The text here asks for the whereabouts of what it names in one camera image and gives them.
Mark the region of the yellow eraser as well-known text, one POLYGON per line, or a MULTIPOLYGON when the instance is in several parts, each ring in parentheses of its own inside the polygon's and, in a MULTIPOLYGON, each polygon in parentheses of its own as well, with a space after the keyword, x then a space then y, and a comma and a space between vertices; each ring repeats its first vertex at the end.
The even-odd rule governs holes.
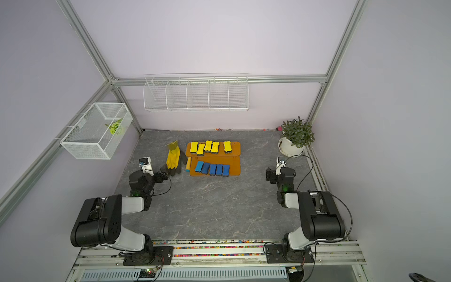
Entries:
POLYGON ((198 142, 191 142, 190 143, 190 153, 196 154, 198 151, 198 142))
POLYGON ((211 152, 212 154, 218 154, 218 152, 219 152, 219 147, 220 147, 220 143, 219 143, 219 142, 213 142, 212 145, 211 145, 211 150, 210 150, 210 152, 211 152))
POLYGON ((212 145, 213 145, 213 141, 205 141, 204 151, 205 152, 211 152, 212 145))
POLYGON ((205 153, 205 151, 204 151, 205 145, 206 145, 205 143, 199 143, 197 145, 196 155, 198 155, 198 156, 203 156, 204 155, 204 153, 205 153))
POLYGON ((231 153, 233 151, 232 145, 230 141, 224 141, 223 142, 223 146, 224 146, 224 152, 225 153, 231 153))

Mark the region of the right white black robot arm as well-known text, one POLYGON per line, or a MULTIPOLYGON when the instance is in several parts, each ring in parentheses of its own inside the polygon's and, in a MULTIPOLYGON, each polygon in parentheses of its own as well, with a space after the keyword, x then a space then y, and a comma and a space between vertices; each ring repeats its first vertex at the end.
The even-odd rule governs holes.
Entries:
POLYGON ((283 250, 302 251, 317 242, 334 243, 345 238, 345 224, 334 197, 329 192, 302 192, 294 187, 295 170, 268 168, 265 179, 277 186, 277 201, 287 209, 299 212, 300 227, 287 233, 283 250))

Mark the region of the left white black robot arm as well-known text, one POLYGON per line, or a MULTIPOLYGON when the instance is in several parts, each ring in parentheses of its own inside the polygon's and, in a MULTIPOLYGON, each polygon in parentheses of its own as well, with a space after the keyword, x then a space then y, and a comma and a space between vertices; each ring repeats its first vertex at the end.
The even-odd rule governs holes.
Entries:
POLYGON ((138 170, 129 176, 130 195, 95 197, 84 201, 70 233, 75 247, 104 246, 129 253, 153 254, 149 235, 136 233, 122 225, 122 216, 148 211, 156 196, 154 186, 169 179, 163 169, 138 170))

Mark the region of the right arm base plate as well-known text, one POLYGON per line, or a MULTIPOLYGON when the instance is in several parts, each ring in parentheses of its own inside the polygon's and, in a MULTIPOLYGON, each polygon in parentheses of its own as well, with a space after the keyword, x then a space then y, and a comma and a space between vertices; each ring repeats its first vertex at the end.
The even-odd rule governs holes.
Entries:
POLYGON ((314 262, 311 249, 293 250, 282 244, 267 242, 263 245, 263 253, 268 264, 305 264, 314 262))

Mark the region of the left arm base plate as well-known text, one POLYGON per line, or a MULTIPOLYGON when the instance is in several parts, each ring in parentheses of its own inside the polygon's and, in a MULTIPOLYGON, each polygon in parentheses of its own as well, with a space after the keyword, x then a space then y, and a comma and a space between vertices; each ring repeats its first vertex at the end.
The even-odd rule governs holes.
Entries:
POLYGON ((124 255, 124 266, 166 266, 171 264, 174 248, 154 246, 153 252, 139 251, 124 255))

